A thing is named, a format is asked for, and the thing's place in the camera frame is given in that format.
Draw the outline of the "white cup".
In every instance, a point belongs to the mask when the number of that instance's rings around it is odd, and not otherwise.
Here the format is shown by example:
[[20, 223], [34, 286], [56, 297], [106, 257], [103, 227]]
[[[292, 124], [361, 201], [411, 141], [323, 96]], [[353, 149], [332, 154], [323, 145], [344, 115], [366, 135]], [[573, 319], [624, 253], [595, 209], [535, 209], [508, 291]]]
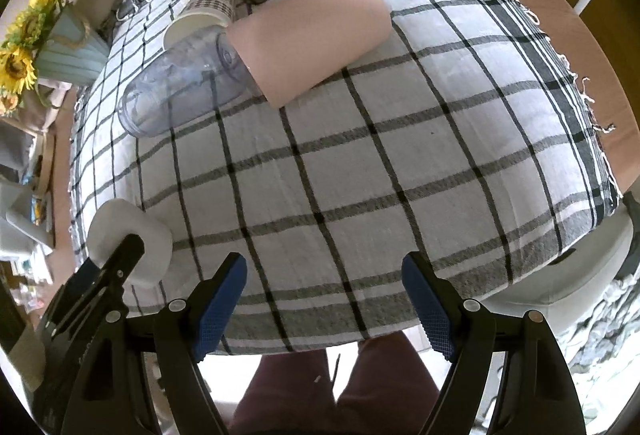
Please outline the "white cup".
[[103, 268], [119, 251], [131, 262], [122, 270], [130, 285], [155, 287], [166, 275], [172, 257], [172, 233], [158, 219], [134, 204], [113, 199], [93, 216], [87, 237], [89, 259]]

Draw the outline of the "clear plastic cup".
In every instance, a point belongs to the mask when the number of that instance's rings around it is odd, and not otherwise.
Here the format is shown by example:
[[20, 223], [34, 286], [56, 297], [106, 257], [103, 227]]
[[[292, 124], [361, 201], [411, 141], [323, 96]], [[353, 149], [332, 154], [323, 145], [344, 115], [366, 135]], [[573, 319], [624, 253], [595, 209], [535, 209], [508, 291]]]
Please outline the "clear plastic cup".
[[128, 134], [150, 138], [258, 92], [226, 30], [212, 25], [180, 39], [137, 75], [117, 115]]

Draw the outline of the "pink plastic cup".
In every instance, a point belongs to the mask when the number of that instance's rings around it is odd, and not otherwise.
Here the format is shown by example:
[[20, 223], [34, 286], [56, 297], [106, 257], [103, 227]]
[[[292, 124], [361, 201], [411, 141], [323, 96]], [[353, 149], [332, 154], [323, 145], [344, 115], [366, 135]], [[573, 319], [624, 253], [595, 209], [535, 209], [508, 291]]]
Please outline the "pink plastic cup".
[[258, 89], [280, 109], [390, 37], [384, 0], [279, 0], [228, 27]]

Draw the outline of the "patterned paper cup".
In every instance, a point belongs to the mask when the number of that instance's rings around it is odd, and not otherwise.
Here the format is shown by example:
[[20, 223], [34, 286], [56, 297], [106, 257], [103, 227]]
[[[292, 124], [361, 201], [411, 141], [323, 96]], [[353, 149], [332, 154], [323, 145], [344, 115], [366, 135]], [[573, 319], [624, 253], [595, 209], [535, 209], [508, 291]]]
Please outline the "patterned paper cup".
[[226, 28], [235, 19], [238, 0], [190, 0], [178, 17], [165, 30], [165, 49], [174, 46], [201, 28], [220, 26]]

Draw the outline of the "white chair seat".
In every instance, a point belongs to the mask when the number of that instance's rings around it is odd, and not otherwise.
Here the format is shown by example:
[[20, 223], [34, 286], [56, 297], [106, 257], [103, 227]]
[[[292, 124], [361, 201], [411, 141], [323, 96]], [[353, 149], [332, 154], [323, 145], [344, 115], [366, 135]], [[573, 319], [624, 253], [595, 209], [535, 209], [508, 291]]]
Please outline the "white chair seat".
[[639, 265], [639, 202], [627, 192], [616, 212], [559, 259], [522, 281], [484, 299], [494, 313], [521, 317], [544, 315], [554, 334], [574, 325], [598, 303], [618, 276]]

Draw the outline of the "large yellow sunflower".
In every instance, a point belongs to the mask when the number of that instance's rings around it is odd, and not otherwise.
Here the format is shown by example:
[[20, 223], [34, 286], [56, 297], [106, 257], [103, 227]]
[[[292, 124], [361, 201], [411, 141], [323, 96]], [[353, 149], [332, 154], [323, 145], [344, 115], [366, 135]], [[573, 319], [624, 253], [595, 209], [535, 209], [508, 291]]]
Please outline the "large yellow sunflower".
[[29, 50], [22, 47], [1, 49], [1, 88], [9, 94], [20, 95], [37, 84], [34, 59]]

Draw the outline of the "light blue ribbed vase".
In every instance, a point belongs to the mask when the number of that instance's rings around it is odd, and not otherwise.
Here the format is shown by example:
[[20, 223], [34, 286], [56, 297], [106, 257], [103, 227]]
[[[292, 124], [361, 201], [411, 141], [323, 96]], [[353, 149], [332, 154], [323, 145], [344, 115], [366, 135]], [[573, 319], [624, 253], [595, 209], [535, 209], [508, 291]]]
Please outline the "light blue ribbed vase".
[[103, 71], [110, 46], [74, 6], [63, 9], [38, 51], [41, 78], [91, 86]]

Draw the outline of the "black white checked tablecloth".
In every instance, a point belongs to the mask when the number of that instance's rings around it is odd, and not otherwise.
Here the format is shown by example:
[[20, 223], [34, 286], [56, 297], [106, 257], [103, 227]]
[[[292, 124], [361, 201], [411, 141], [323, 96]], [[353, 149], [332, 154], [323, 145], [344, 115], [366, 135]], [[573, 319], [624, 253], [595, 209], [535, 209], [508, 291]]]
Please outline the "black white checked tablecloth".
[[465, 297], [496, 293], [611, 216], [615, 177], [567, 60], [517, 0], [385, 0], [377, 50], [280, 110], [246, 95], [155, 138], [116, 115], [188, 0], [119, 0], [105, 68], [78, 97], [70, 239], [119, 198], [170, 229], [135, 315], [212, 277], [231, 252], [248, 281], [221, 347], [302, 351], [416, 323], [401, 283], [422, 252]]

